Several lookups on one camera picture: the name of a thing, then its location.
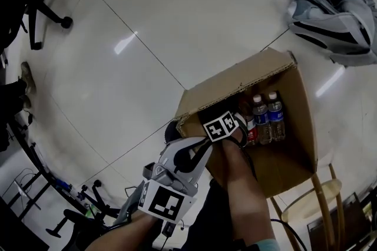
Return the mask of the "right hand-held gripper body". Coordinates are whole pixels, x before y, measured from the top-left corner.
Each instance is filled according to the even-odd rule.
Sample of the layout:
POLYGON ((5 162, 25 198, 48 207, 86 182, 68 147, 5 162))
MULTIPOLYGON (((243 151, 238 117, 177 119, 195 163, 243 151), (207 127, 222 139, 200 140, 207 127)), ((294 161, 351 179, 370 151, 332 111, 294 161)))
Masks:
POLYGON ((239 113, 226 111, 221 116, 203 124, 203 127, 212 142, 232 138, 232 134, 239 128, 242 132, 242 139, 239 145, 247 145, 247 120, 239 113))

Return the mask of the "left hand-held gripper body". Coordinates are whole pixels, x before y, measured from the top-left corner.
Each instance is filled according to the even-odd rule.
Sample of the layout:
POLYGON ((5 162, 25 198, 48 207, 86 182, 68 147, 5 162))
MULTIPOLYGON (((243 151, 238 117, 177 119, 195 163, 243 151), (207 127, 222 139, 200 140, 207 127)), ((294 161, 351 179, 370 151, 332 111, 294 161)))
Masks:
POLYGON ((146 165, 143 177, 138 209, 151 216, 176 224, 197 200, 196 187, 161 164, 146 165))

